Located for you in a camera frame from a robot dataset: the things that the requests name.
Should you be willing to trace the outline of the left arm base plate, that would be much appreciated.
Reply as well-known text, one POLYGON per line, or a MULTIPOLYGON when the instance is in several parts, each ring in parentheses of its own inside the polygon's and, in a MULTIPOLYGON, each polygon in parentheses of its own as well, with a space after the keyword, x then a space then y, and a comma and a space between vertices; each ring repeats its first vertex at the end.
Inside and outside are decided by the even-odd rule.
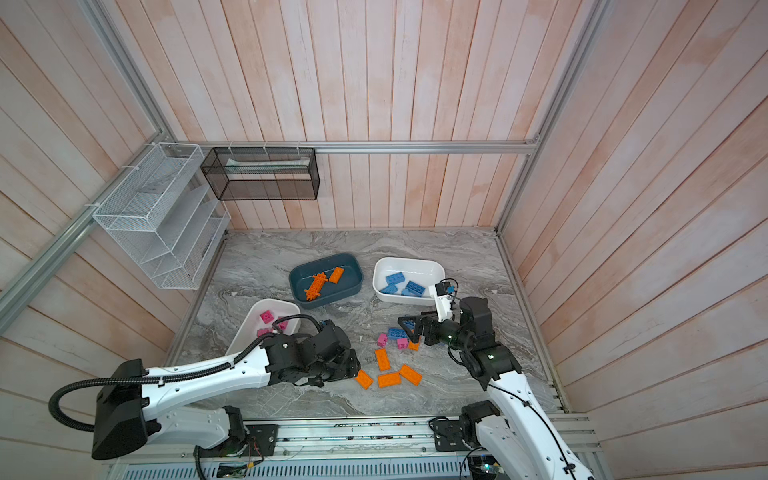
POLYGON ((251 457, 255 459, 274 455, 278 439, 277 424, 246 424, 220 445, 210 449, 196 447, 194 456, 202 458, 251 457))

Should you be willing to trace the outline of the teal plastic bin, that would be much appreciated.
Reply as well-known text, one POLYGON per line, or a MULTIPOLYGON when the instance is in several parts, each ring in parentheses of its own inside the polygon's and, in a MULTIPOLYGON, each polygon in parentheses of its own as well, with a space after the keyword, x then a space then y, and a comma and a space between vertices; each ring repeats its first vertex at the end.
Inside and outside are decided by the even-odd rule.
POLYGON ((289 284, 300 307, 313 309, 357 294, 363 273, 350 253, 338 253, 294 267, 289 284))

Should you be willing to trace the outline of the orange lego brick top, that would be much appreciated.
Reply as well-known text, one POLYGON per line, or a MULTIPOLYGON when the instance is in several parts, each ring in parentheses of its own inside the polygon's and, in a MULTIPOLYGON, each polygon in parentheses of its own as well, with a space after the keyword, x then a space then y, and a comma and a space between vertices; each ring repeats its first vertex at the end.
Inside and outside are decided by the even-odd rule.
POLYGON ((331 272, 331 275, 328 278, 328 281, 333 284, 338 284, 343 274, 344 274, 344 269, 342 267, 335 267, 334 270, 331 272))

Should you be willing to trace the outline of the white bin left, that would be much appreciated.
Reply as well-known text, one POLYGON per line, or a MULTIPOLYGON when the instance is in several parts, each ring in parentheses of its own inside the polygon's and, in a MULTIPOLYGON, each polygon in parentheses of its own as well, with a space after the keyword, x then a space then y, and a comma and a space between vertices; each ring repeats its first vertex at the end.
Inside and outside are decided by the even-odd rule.
POLYGON ((284 331, 279 330, 275 326, 275 324, 283 317, 296 314, 300 314, 300 308, 294 303, 277 299, 263 299, 256 302, 246 315, 243 324, 240 326, 226 354, 231 355, 245 349, 258 337, 257 331, 259 329, 267 328, 271 329, 272 332, 284 333, 286 335, 296 333, 301 323, 301 320, 298 318, 288 320, 288 324, 284 331), (260 318, 260 315, 267 310, 270 310, 275 316, 275 320, 270 324, 264 324, 260 318))

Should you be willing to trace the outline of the white bin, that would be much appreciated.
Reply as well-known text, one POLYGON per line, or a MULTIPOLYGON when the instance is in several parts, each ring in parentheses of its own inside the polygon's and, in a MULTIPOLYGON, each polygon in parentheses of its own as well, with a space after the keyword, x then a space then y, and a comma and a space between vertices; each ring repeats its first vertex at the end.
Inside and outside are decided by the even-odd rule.
POLYGON ((243 324, 240 326, 226 354, 231 355, 245 349, 258 337, 257 331, 259 329, 267 328, 271 329, 272 332, 284 333, 286 335, 296 333, 301 323, 301 320, 298 318, 288 320, 288 324, 284 331, 279 330, 275 326, 275 324, 283 317, 296 314, 300 314, 300 308, 294 303, 277 299, 263 299, 256 302, 246 315, 243 324), (260 318, 260 315, 267 310, 270 310, 275 316, 275 320, 270 324, 264 324, 260 318))
POLYGON ((433 306, 430 289, 445 277, 442 265, 432 260, 383 257, 374 266, 372 286, 383 302, 433 306), (409 284, 422 287, 421 295, 405 294, 409 284))

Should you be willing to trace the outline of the pink lego cube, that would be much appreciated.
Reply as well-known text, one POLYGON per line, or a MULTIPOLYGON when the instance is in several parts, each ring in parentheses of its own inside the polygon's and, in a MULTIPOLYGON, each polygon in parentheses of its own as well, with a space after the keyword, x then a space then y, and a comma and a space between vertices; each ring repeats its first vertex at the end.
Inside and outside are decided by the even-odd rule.
POLYGON ((260 315, 260 318, 261 318, 261 320, 263 321, 264 324, 270 324, 270 323, 272 323, 275 320, 275 316, 274 316, 274 314, 270 310, 267 310, 267 311, 263 312, 260 315))

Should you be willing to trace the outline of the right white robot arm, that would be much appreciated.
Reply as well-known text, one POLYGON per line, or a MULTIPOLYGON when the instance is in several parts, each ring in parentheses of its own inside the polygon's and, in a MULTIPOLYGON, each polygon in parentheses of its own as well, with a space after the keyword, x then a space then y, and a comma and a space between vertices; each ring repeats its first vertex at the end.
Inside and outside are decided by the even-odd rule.
POLYGON ((472 452, 489 453, 510 479, 592 479, 557 431, 512 351, 496 340, 488 300, 466 297, 452 307, 448 295, 434 311, 403 316, 408 338, 443 344, 489 398, 462 408, 462 440, 472 452))

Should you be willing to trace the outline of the aluminium front rail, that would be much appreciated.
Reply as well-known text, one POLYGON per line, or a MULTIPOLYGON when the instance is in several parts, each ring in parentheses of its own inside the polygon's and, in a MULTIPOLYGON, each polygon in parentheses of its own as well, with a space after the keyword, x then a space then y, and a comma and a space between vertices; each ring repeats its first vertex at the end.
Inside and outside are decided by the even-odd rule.
MULTIPOLYGON (((486 419, 485 427, 501 434, 502 441, 513 447, 522 447, 522 440, 515 441, 509 427, 500 417, 486 419)), ((569 450, 587 464, 597 462, 602 446, 592 422, 584 414, 555 414, 550 417, 569 450)), ((309 460, 309 459, 362 459, 385 457, 428 457, 443 453, 462 454, 467 451, 438 452, 434 446, 433 433, 428 427, 429 416, 414 417, 350 417, 319 419, 276 419, 250 420, 246 424, 277 424, 278 439, 274 455, 268 460, 309 460)), ((194 444, 191 440, 156 440, 134 453, 123 456, 120 462, 161 463, 176 460, 192 461, 194 444)))

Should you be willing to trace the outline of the white bin back right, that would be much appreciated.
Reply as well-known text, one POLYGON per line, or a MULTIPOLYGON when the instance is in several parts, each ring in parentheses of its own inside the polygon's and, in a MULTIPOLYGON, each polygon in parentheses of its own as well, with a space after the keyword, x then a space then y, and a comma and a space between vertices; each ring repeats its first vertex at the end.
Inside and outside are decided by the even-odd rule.
POLYGON ((432 260, 383 257, 374 266, 372 286, 383 302, 433 306, 430 289, 445 277, 442 265, 432 260), (405 294, 409 284, 422 287, 421 295, 405 294))

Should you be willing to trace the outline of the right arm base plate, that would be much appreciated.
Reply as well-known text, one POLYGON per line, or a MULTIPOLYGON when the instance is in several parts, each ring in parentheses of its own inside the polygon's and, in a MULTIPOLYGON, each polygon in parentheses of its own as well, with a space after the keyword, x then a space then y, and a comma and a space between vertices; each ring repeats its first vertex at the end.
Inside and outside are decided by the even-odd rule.
POLYGON ((475 424, 468 418, 452 420, 439 416, 430 419, 428 427, 433 433, 434 446, 438 452, 469 451, 480 446, 475 424))

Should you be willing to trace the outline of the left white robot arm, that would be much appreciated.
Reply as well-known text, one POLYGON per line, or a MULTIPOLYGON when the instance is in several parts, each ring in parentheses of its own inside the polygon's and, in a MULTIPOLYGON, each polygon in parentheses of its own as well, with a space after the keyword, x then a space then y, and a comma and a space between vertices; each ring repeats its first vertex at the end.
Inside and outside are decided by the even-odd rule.
POLYGON ((360 369, 346 333, 331 321, 314 335, 267 333, 240 352, 209 361, 151 369, 127 361, 97 395, 91 456, 116 459, 147 444, 240 453, 249 435, 241 410, 199 410, 194 403, 279 383, 322 387, 354 379, 360 369))

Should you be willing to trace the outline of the long orange lego stack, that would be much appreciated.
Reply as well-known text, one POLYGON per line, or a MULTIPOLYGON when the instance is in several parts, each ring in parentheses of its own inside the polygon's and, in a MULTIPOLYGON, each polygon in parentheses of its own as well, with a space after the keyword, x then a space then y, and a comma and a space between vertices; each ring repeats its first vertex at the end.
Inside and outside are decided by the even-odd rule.
POLYGON ((305 290, 305 298, 307 301, 314 301, 320 297, 323 286, 327 283, 328 278, 324 272, 320 272, 312 276, 312 283, 305 290))

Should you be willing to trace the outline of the black mesh basket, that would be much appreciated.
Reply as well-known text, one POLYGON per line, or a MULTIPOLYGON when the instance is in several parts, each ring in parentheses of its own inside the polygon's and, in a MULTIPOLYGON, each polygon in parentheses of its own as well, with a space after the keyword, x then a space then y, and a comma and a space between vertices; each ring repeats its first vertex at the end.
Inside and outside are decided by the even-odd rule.
POLYGON ((316 153, 303 147, 214 147, 201 171, 223 201, 312 201, 321 184, 316 153))

